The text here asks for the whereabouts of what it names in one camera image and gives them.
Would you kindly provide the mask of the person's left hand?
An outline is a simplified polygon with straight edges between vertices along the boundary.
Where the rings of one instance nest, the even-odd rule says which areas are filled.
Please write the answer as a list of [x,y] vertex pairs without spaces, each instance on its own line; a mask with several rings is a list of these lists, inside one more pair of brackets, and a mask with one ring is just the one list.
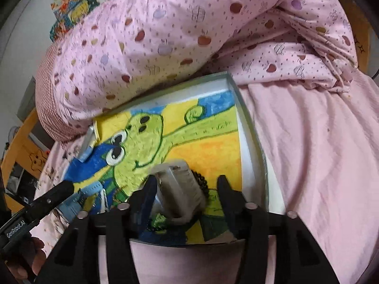
[[18,283],[30,280],[30,274],[39,274],[46,261],[44,243],[37,237],[26,235],[12,248],[6,266]]

